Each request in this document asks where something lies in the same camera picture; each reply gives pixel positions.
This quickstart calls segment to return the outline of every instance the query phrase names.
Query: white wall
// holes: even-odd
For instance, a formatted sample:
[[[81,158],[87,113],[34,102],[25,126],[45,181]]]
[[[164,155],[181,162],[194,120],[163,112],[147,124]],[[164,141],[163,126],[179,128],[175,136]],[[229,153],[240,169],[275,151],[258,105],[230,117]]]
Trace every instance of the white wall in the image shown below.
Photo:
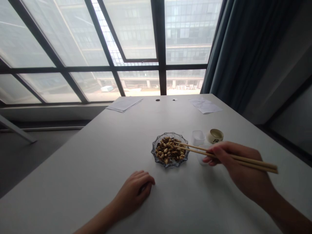
[[[10,121],[92,120],[109,104],[64,105],[45,107],[14,107],[0,109],[0,115]]]
[[[270,128],[312,155],[312,86]]]
[[[312,1],[305,1],[287,30],[243,116],[264,124],[312,74]]]

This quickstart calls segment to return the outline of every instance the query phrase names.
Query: white table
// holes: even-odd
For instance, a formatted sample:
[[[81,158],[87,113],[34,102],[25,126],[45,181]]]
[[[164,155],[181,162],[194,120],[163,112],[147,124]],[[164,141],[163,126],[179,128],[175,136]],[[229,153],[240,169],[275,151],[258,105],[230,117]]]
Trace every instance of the white table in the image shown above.
[[[188,102],[198,97],[223,111],[202,114]],[[190,141],[193,130],[212,128],[277,164],[279,175],[270,174],[274,186],[312,219],[312,169],[214,95],[204,94],[144,97],[125,113],[104,110],[0,200],[0,233],[72,233],[141,169],[156,185],[143,206],[110,233],[280,233],[222,165],[201,166],[192,152],[176,169],[155,163],[150,152],[158,135],[176,132]]]

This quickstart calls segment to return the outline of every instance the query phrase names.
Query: glass pane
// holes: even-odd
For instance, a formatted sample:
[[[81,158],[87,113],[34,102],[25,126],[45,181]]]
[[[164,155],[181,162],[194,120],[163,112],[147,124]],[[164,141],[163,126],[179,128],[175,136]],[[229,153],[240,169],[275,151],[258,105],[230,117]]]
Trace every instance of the glass pane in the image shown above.
[[[23,0],[66,66],[108,66],[84,0]]]
[[[61,73],[20,75],[47,102],[80,102]]]
[[[0,99],[6,104],[41,103],[10,74],[0,75]]]
[[[119,71],[126,96],[160,95],[158,71]]]
[[[0,1],[0,56],[11,67],[55,67],[7,0]]]
[[[113,63],[115,66],[147,66],[147,65],[158,65],[158,62],[143,62],[143,63],[125,63],[123,59],[121,58],[121,54],[119,52],[119,49],[115,43],[115,40],[111,34],[111,31],[109,27],[107,26],[107,22],[104,18],[104,15],[101,11],[101,8],[98,4],[97,0],[92,0],[92,4],[95,10],[95,13],[97,14],[97,19],[101,25],[101,29],[108,47],[108,50],[110,51],[111,58],[113,60]]]
[[[208,63],[222,0],[165,0],[166,64]]]
[[[104,4],[126,59],[155,59],[150,0],[104,0]]]
[[[111,71],[72,72],[71,74],[89,101],[114,101],[120,97]]]
[[[167,71],[167,95],[199,94],[206,69]]]

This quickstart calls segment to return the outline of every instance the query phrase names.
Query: black window frame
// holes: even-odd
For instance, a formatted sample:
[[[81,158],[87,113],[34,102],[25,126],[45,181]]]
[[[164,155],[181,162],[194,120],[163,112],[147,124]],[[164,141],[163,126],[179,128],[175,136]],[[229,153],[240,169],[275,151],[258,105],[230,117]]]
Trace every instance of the black window frame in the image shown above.
[[[159,72],[159,83],[160,83],[160,94],[167,95],[166,88],[166,71],[167,70],[199,70],[207,69],[208,63],[204,64],[178,64],[178,65],[167,65],[166,64],[166,42],[165,42],[165,4],[164,0],[151,0],[152,7],[152,17],[153,17],[153,26],[154,26],[154,35],[155,35],[155,46],[158,65],[142,65],[142,66],[115,66],[111,57],[111,54],[108,50],[107,43],[105,41],[101,26],[99,24],[98,18],[96,16],[95,9],[92,5],[91,0],[85,0],[86,6],[88,8],[89,14],[91,16],[92,22],[96,29],[98,38],[103,47],[104,53],[106,55],[109,66],[77,66],[77,67],[66,67],[61,59],[58,57],[56,51],[50,45],[44,34],[41,32],[40,28],[36,24],[35,20],[32,18],[27,8],[20,0],[8,0],[12,5],[14,10],[17,12],[19,17],[25,23],[27,28],[33,34],[35,39],[41,45],[43,50],[52,60],[56,67],[37,67],[37,68],[12,68],[6,64],[0,58],[0,74],[11,74],[13,75],[27,90],[29,90],[41,103],[34,104],[6,104],[0,100],[0,107],[17,107],[17,106],[54,106],[54,105],[77,105],[77,104],[89,104],[89,103],[108,103],[112,101],[89,101],[85,96],[84,92],[81,90],[77,82],[71,75],[71,72],[112,72],[117,87],[119,89],[120,95],[125,97],[125,92],[122,87],[118,72],[119,71],[158,71]],[[212,48],[215,42],[215,37],[220,25],[220,19],[222,17],[224,7],[227,0],[223,0],[221,5],[221,10],[219,14],[218,24],[212,43]],[[124,62],[152,62],[152,60],[144,59],[126,59],[124,53],[116,36],[116,33],[112,27],[111,21],[105,9],[103,0],[98,0],[99,6],[103,12],[103,15],[108,23],[108,26],[113,34],[116,45],[120,51],[122,59]],[[61,102],[61,103],[47,103],[46,100],[31,86],[29,86],[19,74],[22,73],[61,73],[65,78],[69,86],[73,89],[75,94],[78,96],[81,102]]]

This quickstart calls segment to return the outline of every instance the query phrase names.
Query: sheet of paper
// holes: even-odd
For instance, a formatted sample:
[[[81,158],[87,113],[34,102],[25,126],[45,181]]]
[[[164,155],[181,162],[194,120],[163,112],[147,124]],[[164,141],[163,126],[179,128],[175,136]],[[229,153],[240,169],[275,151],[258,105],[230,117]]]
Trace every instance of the sheet of paper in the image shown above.
[[[124,113],[126,110],[130,109],[132,106],[139,103],[143,98],[141,97],[126,97],[116,100],[113,104],[108,106],[106,109],[118,111]]]
[[[203,98],[189,99],[189,101],[203,114],[222,110],[220,107],[213,104],[211,101],[208,101]]]

